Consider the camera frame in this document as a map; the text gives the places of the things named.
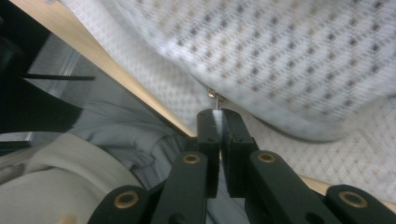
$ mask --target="brass screw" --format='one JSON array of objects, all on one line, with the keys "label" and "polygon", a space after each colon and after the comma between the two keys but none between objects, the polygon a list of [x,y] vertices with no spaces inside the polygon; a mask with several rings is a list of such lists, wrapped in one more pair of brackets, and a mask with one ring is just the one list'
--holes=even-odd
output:
[{"label": "brass screw", "polygon": [[272,163],[276,161],[275,156],[267,152],[261,153],[257,158],[259,159],[259,161],[267,162],[267,163]]},{"label": "brass screw", "polygon": [[195,163],[200,162],[201,158],[199,156],[197,156],[197,155],[190,154],[190,155],[185,156],[183,158],[183,161],[188,163],[188,164],[195,164]]},{"label": "brass screw", "polygon": [[352,191],[341,191],[338,195],[340,196],[341,200],[343,200],[344,203],[352,207],[365,208],[369,204],[367,200],[365,200],[359,194],[354,193]]},{"label": "brass screw", "polygon": [[[122,198],[124,197],[131,197],[130,200],[125,202]],[[121,194],[119,194],[116,199],[114,200],[114,205],[119,209],[126,209],[134,206],[139,201],[139,195],[134,190],[128,190]]]}]

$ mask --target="beige fabric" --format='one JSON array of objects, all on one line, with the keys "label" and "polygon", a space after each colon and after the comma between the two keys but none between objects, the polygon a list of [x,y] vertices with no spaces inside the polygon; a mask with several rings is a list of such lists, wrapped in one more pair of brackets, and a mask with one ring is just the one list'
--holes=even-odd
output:
[{"label": "beige fabric", "polygon": [[87,223],[113,189],[140,186],[102,149],[70,134],[40,148],[25,174],[0,186],[0,223],[59,223],[76,217]]}]

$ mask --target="floor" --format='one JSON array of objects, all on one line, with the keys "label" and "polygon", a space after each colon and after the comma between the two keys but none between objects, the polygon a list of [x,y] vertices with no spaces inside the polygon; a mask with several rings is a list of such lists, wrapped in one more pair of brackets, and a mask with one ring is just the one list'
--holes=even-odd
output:
[{"label": "floor", "polygon": [[[98,76],[103,72],[65,44],[56,35],[50,35],[29,69],[31,74],[59,76]],[[29,80],[40,89],[64,101],[83,107],[94,81]],[[58,133],[6,133],[0,141],[30,141],[32,146],[41,145],[56,138]]]}]

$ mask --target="patterned fabric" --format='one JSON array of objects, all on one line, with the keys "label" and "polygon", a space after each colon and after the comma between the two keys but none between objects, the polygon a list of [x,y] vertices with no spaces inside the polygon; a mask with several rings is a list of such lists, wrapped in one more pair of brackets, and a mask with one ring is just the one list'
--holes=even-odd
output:
[{"label": "patterned fabric", "polygon": [[193,130],[210,87],[299,174],[396,202],[395,0],[62,2]]}]

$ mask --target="black chair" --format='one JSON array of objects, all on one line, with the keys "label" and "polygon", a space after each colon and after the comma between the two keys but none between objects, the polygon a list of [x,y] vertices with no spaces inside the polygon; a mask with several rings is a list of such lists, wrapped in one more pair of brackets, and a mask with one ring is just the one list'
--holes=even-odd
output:
[{"label": "black chair", "polygon": [[[0,36],[0,133],[56,132],[69,130],[81,112],[25,78],[94,80],[94,77],[61,77],[24,74],[24,54],[11,41]],[[29,147],[27,142],[1,142],[0,156]]]}]

